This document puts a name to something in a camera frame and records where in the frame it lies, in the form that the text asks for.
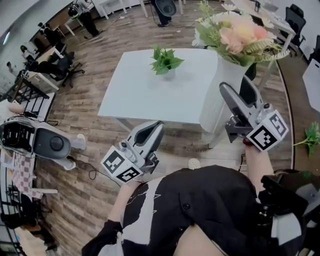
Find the chair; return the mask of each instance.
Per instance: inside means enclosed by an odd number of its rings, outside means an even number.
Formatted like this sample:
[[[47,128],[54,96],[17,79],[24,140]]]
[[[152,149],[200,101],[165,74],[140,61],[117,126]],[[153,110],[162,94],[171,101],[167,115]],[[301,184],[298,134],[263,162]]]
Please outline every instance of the chair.
[[[302,39],[300,40],[301,30],[306,25],[306,20],[303,17],[301,17],[301,13],[297,14],[291,8],[286,7],[285,8],[285,21],[289,23],[290,27],[295,32],[295,36],[292,38],[291,43],[288,48],[291,49],[292,51],[294,51],[294,55],[297,56],[298,53],[294,49],[294,46],[299,47],[302,44],[302,42],[304,40],[306,40],[306,38],[303,35],[302,35]],[[280,33],[285,38],[288,37],[287,32],[281,31]],[[282,38],[278,38],[278,40],[280,40],[283,44],[285,43],[285,40],[283,40]]]
[[[309,63],[312,59],[315,59],[320,63],[320,35],[317,35],[316,37],[315,48],[313,48],[313,53],[310,54]]]
[[[48,61],[42,61],[38,63],[37,61],[33,62],[29,68],[30,71],[49,74],[52,79],[55,81],[62,81],[62,86],[65,86],[67,79],[70,79],[70,86],[73,87],[72,78],[76,73],[84,74],[83,69],[77,69],[82,66],[79,62],[77,65],[72,67],[74,58],[74,52],[66,53],[64,58],[60,58],[57,64],[50,63]]]
[[[298,6],[296,6],[295,4],[291,4],[290,9],[294,11],[296,14],[298,14],[301,18],[305,16],[304,11],[300,9]]]

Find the wooden floor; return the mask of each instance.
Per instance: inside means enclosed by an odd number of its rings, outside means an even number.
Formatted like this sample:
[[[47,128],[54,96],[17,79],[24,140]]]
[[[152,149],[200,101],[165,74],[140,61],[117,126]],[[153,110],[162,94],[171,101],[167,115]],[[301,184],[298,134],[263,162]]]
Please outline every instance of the wooden floor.
[[[65,132],[85,134],[87,149],[73,151],[73,157],[103,171],[100,165],[103,156],[111,145],[128,135],[110,119],[98,117],[100,104],[122,53],[150,49],[155,44],[167,48],[191,48],[194,37],[191,25],[201,16],[198,4],[199,1],[187,1],[183,7],[184,15],[176,14],[166,28],[155,25],[150,6],[146,5],[149,18],[144,17],[140,7],[134,7],[127,15],[117,12],[109,20],[96,21],[98,29],[106,30],[97,38],[85,40],[79,29],[75,31],[77,37],[68,37],[68,51],[75,52],[76,60],[83,63],[85,74],[75,76],[74,88],[59,90],[49,119],[59,121],[58,128]],[[221,8],[220,3],[213,2],[212,5],[218,10]],[[256,83],[264,69],[265,66],[258,66]],[[272,103],[290,125],[286,94],[278,70],[273,72],[262,97]],[[185,168],[189,158],[200,159],[202,166],[217,164],[238,169],[244,152],[242,142],[237,140],[230,144],[225,137],[214,149],[208,149],[210,138],[197,125],[167,123],[157,151],[160,164],[155,175]],[[275,169],[290,168],[291,133],[269,154]],[[81,248],[101,230],[116,199],[118,186],[103,176],[90,180],[90,170],[89,166],[78,164],[76,169],[64,171],[47,159],[40,159],[37,163],[37,185],[58,189],[58,194],[47,195],[45,201],[52,209],[46,221],[60,245],[59,255],[78,256]]]

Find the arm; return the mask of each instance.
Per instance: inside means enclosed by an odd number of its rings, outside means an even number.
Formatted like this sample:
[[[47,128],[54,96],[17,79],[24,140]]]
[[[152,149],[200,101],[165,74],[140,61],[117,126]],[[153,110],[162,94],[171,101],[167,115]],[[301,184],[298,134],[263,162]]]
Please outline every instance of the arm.
[[[9,103],[8,108],[11,112],[22,115],[25,112],[25,107],[22,105],[16,105]]]
[[[264,190],[261,179],[264,175],[273,175],[268,152],[261,152],[255,146],[245,146],[245,158],[248,168],[248,178],[255,186],[257,193]]]
[[[118,196],[113,205],[113,208],[108,215],[109,220],[114,222],[120,222],[120,216],[125,211],[129,198],[140,184],[140,182],[132,180],[121,186]]]

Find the wall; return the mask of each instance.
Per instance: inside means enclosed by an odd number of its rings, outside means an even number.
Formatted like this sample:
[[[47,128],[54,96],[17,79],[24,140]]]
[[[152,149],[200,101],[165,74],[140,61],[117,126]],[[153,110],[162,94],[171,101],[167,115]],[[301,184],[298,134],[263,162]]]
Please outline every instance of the wall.
[[[14,23],[10,30],[10,37],[7,44],[0,49],[0,88],[4,86],[4,79],[14,82],[15,77],[9,73],[6,66],[10,61],[13,65],[16,65],[20,70],[23,68],[23,62],[25,61],[21,56],[20,46],[26,45],[28,41],[39,30],[38,23],[46,23],[54,15],[56,15],[61,9],[70,4],[72,0],[40,0],[36,2],[28,11],[20,16],[20,18]],[[3,22],[3,17],[0,18],[0,24]]]
[[[306,24],[302,29],[301,35],[304,35],[304,41],[300,48],[307,58],[314,51],[317,41],[317,35],[320,35],[320,1],[319,0],[273,0],[279,7],[276,12],[281,17],[286,17],[286,7],[292,4],[300,7],[304,12]]]

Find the black cable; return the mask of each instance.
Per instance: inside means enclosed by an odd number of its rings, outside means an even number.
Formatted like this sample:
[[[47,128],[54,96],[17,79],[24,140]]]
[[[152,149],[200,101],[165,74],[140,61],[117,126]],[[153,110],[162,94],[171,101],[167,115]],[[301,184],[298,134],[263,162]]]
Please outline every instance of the black cable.
[[[89,171],[89,179],[90,179],[90,180],[94,181],[94,180],[96,179],[96,177],[97,177],[97,173],[100,173],[100,174],[108,177],[111,181],[113,181],[115,184],[117,184],[117,185],[119,186],[119,188],[121,188],[121,186],[120,186],[114,179],[112,179],[112,178],[109,177],[108,175],[102,173],[101,171],[98,171],[91,163],[89,163],[89,162],[84,162],[84,161],[81,161],[81,160],[77,160],[77,159],[73,158],[73,157],[70,156],[70,155],[67,156],[67,159],[70,159],[70,160],[75,161],[75,162],[81,162],[81,163],[83,163],[83,164],[85,164],[85,165],[91,166],[91,167],[92,167],[92,170]]]
[[[155,20],[154,12],[152,11],[152,4],[151,4],[151,1],[150,1],[150,0],[149,0],[149,5],[150,5],[150,9],[151,9],[153,21],[154,21],[154,23],[158,26],[159,24],[158,24],[158,23],[156,22],[156,20]],[[174,28],[177,28],[177,29],[183,29],[183,28],[191,28],[194,24],[195,24],[195,22],[192,23],[190,26],[175,26],[175,25],[173,25],[173,24],[171,24],[171,26],[174,27]]]
[[[242,163],[244,162],[244,158],[245,158],[246,154],[242,154],[241,155],[241,163],[240,163],[240,166],[239,166],[239,169],[238,169],[238,172],[240,172],[241,170],[241,166],[242,166]]]

